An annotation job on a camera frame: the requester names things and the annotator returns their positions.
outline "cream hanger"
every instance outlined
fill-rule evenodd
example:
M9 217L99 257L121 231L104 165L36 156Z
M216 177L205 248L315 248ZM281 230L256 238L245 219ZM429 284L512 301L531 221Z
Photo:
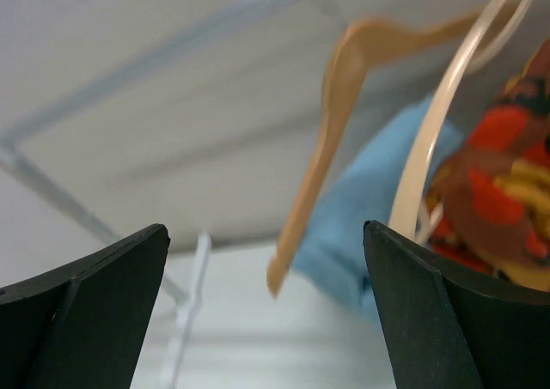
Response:
M516 5L506 4L494 19L483 43L496 39ZM267 286L277 296L289 271L296 249L345 126L369 70L410 57L468 33L480 16L471 14L427 30L412 30L390 21L370 20L351 24L338 41L325 70L322 85L321 130L308 171L278 240L277 254L267 269Z
M423 243L429 237L431 231L438 224L443 215L443 208L439 207L437 218L426 219L425 213L419 214L422 210L422 193L424 190L428 168L430 167L431 155L435 147L439 131L449 110L450 102L453 100L458 85L469 68L477 70L483 64L494 57L504 46L519 26L521 20L533 0L522 0L514 15L502 33L484 50L481 55L473 59L476 49L480 46L486 31L493 21L499 16L500 10L508 0L491 0L481 12L472 29L469 30L466 39L462 42L458 52L453 58L445 72L439 87L434 94L433 101L426 113L411 153L406 161L401 180L395 194L394 206L389 217L389 226L418 243ZM417 233L417 222L420 222L420 230Z

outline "wooden hanger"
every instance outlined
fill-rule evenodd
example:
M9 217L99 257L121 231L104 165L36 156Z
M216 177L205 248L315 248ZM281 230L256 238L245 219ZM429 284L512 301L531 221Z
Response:
M502 8L484 38L484 45L498 35L515 11L514 3ZM296 249L300 246L367 72L465 36L479 15L480 12L475 11L427 30L412 30L382 20L358 21L347 28L336 44L325 70L321 130L317 146L279 236L277 254L267 269L267 286L273 296L276 297L281 289Z

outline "clothing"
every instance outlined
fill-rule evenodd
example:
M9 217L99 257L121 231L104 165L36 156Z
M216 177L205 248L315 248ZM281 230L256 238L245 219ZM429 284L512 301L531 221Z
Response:
M438 169L430 243L470 268L550 291L550 39Z
M363 226L368 220L388 224L406 158L431 101L430 95L404 108L359 151L315 205L292 263L292 270L320 291L376 323L378 312L364 260ZM445 121L428 179L461 146L464 137Z

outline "orange patterned fabric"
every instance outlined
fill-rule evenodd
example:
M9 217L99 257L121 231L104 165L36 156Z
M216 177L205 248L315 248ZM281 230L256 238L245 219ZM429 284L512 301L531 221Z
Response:
M436 252L550 289L549 115L550 39L431 182L428 207L443 204L430 240Z

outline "light blue garment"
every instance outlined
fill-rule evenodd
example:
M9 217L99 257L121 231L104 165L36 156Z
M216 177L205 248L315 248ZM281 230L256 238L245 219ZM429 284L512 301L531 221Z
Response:
M378 321L363 249L363 225L388 223L397 185L420 123L431 103L400 112L359 153L317 202L292 269L340 304ZM431 162L432 175L461 144L463 135L445 123Z

